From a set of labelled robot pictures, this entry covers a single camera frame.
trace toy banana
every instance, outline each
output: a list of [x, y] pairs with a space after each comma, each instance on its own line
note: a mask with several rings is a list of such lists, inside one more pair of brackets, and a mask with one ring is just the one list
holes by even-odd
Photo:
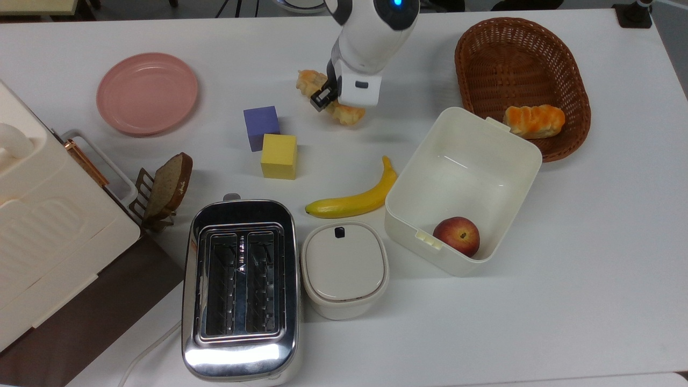
[[375, 187], [358, 195], [316, 200], [305, 206], [306, 213], [317, 218], [346, 218], [380, 208], [385, 203], [391, 186], [396, 182], [396, 172], [389, 157], [383, 156], [383, 166], [383, 175]]

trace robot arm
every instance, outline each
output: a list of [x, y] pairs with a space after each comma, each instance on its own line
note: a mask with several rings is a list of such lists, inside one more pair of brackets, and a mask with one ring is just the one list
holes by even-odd
[[382, 70], [416, 25], [420, 0], [325, 0], [342, 25], [327, 64], [327, 83], [311, 103], [321, 111], [335, 99], [344, 105], [378, 104]]

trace yellow cube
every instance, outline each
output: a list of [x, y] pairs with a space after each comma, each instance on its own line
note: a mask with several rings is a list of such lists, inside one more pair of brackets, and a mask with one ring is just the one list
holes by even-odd
[[296, 179], [297, 137], [287, 134], [265, 134], [260, 166], [265, 178]]

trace toast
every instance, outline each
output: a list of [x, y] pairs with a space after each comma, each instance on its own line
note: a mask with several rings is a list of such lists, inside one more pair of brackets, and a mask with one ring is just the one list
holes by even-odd
[[143, 213], [142, 227], [156, 231], [161, 220], [174, 214], [189, 187], [192, 168], [193, 160], [182, 152], [155, 171], [150, 199]]

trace wicker basket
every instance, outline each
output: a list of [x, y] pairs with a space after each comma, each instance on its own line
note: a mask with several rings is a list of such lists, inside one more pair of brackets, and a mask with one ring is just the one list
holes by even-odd
[[500, 17], [469, 28], [456, 46], [456, 75], [464, 108], [502, 121], [509, 106], [549, 104], [566, 124], [532, 141], [544, 162], [578, 149], [590, 129], [590, 103], [571, 51], [556, 35], [525, 19]]

